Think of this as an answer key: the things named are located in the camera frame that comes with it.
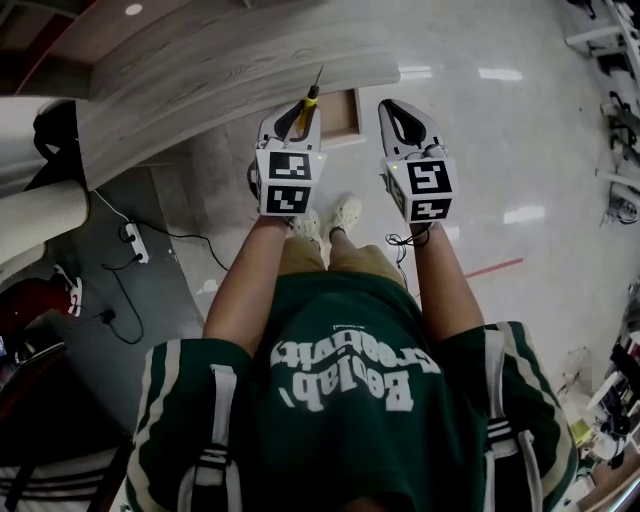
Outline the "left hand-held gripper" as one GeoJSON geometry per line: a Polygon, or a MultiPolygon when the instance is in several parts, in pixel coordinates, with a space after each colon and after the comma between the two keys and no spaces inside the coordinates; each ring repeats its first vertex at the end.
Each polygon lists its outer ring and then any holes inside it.
{"type": "Polygon", "coordinates": [[[291,218],[310,210],[327,160],[320,146],[317,105],[303,108],[302,101],[289,103],[261,121],[248,168],[249,188],[261,215],[291,218]]]}

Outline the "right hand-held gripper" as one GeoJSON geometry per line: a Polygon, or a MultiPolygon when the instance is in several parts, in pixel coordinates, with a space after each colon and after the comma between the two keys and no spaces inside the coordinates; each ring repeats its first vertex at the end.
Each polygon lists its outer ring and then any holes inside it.
{"type": "Polygon", "coordinates": [[[435,120],[396,99],[378,106],[386,190],[408,224],[446,219],[458,193],[455,160],[435,120]],[[407,147],[422,151],[410,151],[407,147]]]}

